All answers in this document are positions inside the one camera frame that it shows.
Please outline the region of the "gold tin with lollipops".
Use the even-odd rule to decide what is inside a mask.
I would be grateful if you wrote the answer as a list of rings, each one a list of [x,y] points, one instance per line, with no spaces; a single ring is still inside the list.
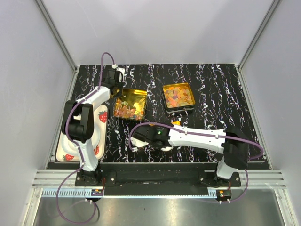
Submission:
[[[114,104],[113,116],[142,121],[146,113],[147,92],[138,89],[123,89]]]

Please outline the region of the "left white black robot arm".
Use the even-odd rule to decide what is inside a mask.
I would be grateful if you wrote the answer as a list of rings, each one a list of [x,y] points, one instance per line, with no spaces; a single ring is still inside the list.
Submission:
[[[91,186],[99,185],[102,180],[102,175],[95,171],[98,160],[92,145],[94,110],[111,97],[122,94],[124,74],[124,68],[108,69],[100,86],[78,100],[68,100],[64,105],[61,132],[77,149],[80,169],[88,172],[85,181]]]

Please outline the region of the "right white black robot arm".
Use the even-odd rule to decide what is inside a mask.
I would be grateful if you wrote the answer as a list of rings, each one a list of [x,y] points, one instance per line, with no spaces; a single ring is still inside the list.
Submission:
[[[185,146],[222,154],[213,176],[215,184],[221,187],[230,182],[234,172],[247,169],[249,144],[245,140],[245,134],[233,126],[206,130],[156,123],[139,126],[130,135],[134,151],[148,145],[164,152]]]

